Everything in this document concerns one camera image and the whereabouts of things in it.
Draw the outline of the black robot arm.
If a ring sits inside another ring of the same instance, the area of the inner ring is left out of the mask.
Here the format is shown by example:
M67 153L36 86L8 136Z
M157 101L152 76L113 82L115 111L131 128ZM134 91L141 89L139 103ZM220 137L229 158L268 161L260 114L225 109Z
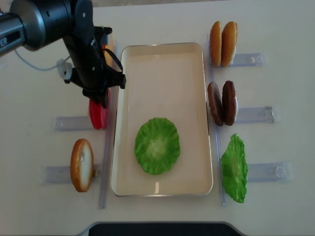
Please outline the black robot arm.
M15 0L0 17L1 56L25 47L37 51L63 39L72 60L56 67L65 83L83 89L83 95L107 108L111 87L124 89L126 76L108 48L112 29L93 24L90 0Z

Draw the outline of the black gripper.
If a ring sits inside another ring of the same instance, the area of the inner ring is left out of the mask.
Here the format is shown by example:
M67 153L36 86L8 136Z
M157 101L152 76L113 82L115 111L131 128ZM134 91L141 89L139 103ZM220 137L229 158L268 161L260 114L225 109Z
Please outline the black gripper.
M103 108L108 107L108 88L119 86L126 87L126 76L122 72L98 68L95 70L83 70L73 68L69 79L64 78L66 84L73 83L82 89L82 94L100 104Z

